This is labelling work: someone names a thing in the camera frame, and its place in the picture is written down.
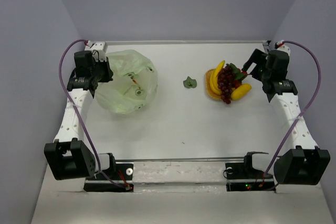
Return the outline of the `red fake strawberries with leaves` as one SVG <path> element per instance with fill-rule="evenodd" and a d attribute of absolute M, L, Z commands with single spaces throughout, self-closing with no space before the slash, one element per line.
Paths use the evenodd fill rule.
<path fill-rule="evenodd" d="M 240 70 L 233 63 L 228 63 L 225 66 L 225 76 L 229 84 L 231 84 L 232 88 L 238 88 L 242 81 L 248 76 L 248 73 Z"/>

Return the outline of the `dark red fake grapes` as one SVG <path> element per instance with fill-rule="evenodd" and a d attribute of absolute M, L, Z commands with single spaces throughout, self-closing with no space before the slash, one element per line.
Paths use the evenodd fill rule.
<path fill-rule="evenodd" d="M 231 93 L 234 87 L 234 74 L 230 65 L 226 65 L 217 75 L 217 87 L 220 90 L 221 100 L 226 103 L 231 103 Z"/>

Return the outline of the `yellow fake banana bunch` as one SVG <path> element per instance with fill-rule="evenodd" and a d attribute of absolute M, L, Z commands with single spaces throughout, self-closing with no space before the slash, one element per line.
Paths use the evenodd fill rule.
<path fill-rule="evenodd" d="M 222 70 L 223 66 L 225 65 L 225 61 L 221 61 L 216 69 L 212 72 L 209 83 L 211 86 L 211 90 L 216 94 L 216 95 L 221 95 L 221 90 L 218 88 L 218 75 L 219 72 Z"/>

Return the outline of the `pale green plastic bag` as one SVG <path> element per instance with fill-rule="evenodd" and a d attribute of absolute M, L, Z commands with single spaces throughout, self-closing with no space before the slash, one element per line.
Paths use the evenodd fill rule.
<path fill-rule="evenodd" d="M 150 104 L 157 93 L 158 71 L 152 61 L 135 50 L 106 54 L 113 80 L 100 83 L 97 103 L 116 114 L 129 114 Z"/>

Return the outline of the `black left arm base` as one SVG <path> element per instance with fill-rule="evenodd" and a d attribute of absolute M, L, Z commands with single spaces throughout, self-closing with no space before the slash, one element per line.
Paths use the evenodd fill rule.
<path fill-rule="evenodd" d="M 133 184 L 133 163 L 116 162 L 115 172 L 107 169 L 103 171 L 109 178 L 102 174 L 85 180 L 83 189 L 89 193 L 132 193 Z"/>

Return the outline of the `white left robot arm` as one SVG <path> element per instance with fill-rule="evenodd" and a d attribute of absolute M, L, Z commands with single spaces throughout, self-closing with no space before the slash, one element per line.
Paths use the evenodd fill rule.
<path fill-rule="evenodd" d="M 76 52 L 74 61 L 75 68 L 62 86 L 67 96 L 62 123 L 44 154 L 56 180 L 90 178 L 97 173 L 111 179 L 116 174 L 115 159 L 93 148 L 85 121 L 98 84 L 112 81 L 113 72 L 102 47 Z"/>

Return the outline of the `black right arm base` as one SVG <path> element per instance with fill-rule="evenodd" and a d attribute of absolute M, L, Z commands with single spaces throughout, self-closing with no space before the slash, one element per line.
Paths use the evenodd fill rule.
<path fill-rule="evenodd" d="M 226 163 L 223 171 L 228 192 L 275 190 L 273 176 L 268 175 L 264 178 L 263 175 L 263 171 L 248 169 L 241 162 Z"/>

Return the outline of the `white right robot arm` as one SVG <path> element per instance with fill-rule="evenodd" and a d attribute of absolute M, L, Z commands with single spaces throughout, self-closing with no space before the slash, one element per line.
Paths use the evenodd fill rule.
<path fill-rule="evenodd" d="M 330 162 L 330 154 L 318 146 L 303 118 L 307 108 L 300 108 L 296 85 L 287 79 L 289 55 L 287 46 L 268 53 L 255 49 L 243 65 L 244 71 L 255 65 L 250 74 L 262 83 L 284 137 L 269 161 L 262 164 L 261 158 L 253 158 L 242 164 L 241 171 L 248 178 L 262 171 L 264 178 L 273 175 L 282 185 L 316 185 Z"/>

